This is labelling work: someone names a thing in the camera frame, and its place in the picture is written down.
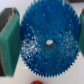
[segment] center hole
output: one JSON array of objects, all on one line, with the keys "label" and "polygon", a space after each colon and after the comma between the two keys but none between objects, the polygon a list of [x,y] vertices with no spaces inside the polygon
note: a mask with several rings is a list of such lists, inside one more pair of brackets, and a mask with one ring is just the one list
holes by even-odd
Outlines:
[{"label": "center hole", "polygon": [[53,40],[47,40],[44,49],[48,54],[53,53],[55,51],[55,43]]}]

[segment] green block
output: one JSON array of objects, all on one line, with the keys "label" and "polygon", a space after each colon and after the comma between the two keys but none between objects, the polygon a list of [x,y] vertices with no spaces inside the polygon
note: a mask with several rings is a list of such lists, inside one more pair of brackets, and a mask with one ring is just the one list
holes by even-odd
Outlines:
[{"label": "green block", "polygon": [[16,8],[12,10],[14,15],[12,16],[11,20],[6,23],[5,27],[0,32],[0,59],[5,76],[14,75],[22,46],[19,13]]},{"label": "green block", "polygon": [[80,22],[81,22],[81,33],[80,33],[78,46],[84,56],[84,14],[83,13],[80,15]]}]

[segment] white surface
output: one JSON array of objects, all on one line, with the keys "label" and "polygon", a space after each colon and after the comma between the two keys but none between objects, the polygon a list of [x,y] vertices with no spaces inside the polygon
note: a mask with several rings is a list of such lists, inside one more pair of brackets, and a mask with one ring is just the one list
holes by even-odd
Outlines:
[{"label": "white surface", "polygon": [[[20,19],[22,20],[23,14],[31,2],[33,2],[33,0],[0,0],[0,12],[5,7],[16,7],[20,13]],[[80,15],[84,3],[72,4],[72,6],[77,14]],[[34,80],[41,80],[44,84],[84,84],[83,56],[80,53],[68,71],[54,78],[43,78],[33,74],[31,70],[25,67],[22,58],[19,57],[14,77],[0,78],[0,84],[30,84]]]}]

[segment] blue gear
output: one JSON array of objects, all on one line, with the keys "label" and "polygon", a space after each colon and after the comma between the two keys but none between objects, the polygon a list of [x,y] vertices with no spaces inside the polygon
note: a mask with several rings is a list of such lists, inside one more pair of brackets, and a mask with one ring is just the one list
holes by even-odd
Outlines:
[{"label": "blue gear", "polygon": [[34,73],[57,76],[76,59],[79,35],[79,18],[66,0],[35,1],[21,22],[21,56]]}]

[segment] blue plastic part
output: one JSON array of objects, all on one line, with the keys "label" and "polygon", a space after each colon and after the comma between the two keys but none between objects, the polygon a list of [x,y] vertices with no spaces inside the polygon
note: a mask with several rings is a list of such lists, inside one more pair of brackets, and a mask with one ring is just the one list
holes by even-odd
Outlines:
[{"label": "blue plastic part", "polygon": [[[65,72],[76,59],[79,49],[80,22],[66,0],[38,0],[27,9],[21,22],[23,47],[21,56],[26,65],[44,77]],[[45,51],[47,40],[55,50]]]}]

